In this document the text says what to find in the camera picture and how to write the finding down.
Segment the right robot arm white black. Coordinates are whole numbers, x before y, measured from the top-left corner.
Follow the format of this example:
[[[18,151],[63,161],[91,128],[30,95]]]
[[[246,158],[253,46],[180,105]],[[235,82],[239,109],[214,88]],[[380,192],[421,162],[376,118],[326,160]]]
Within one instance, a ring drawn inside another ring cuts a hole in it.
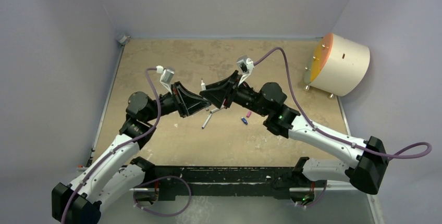
[[[298,140],[317,147],[338,158],[325,161],[309,158],[293,171],[297,185],[311,181],[335,180],[349,182],[356,189],[375,195],[379,192],[389,161],[383,142],[371,136],[368,140],[345,135],[321,125],[311,126],[301,114],[288,107],[287,98],[276,82],[267,82],[257,92],[235,71],[230,77],[208,84],[200,95],[217,108],[229,108],[236,103],[266,117],[263,125],[274,135]]]

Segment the white pen brown tip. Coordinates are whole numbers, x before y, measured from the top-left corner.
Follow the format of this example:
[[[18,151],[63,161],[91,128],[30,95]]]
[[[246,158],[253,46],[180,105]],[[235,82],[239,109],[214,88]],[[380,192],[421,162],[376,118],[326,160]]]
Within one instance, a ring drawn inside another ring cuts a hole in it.
[[[201,90],[202,91],[206,90],[206,84],[203,79],[201,79]]]

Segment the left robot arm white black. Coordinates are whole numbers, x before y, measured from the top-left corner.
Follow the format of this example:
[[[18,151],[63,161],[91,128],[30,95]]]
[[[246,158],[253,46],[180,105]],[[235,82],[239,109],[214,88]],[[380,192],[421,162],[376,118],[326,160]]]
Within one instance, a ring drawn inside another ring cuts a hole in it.
[[[101,215],[130,188],[149,187],[155,172],[145,159],[124,167],[150,140],[155,125],[150,120],[178,112],[191,116],[209,107],[203,97],[185,89],[180,82],[171,91],[151,99],[144,92],[135,92],[128,99],[126,121],[106,151],[80,176],[69,184],[59,183],[52,190],[52,216],[61,223],[98,223]]]

